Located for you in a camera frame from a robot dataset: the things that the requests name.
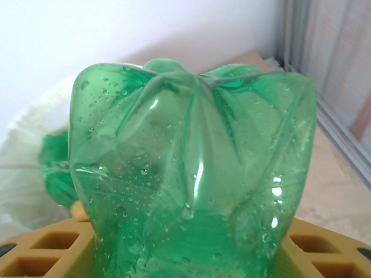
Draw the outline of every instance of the plastic bag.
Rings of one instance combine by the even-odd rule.
[[[74,79],[44,92],[9,125],[0,147],[0,242],[70,216],[46,193],[38,153],[45,135],[68,125]]]

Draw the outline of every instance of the green object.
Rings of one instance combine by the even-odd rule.
[[[54,201],[70,207],[78,200],[68,161],[68,131],[43,138],[39,164],[46,191]]]
[[[310,80],[98,64],[77,77],[70,112],[97,278],[272,277],[311,157]]]

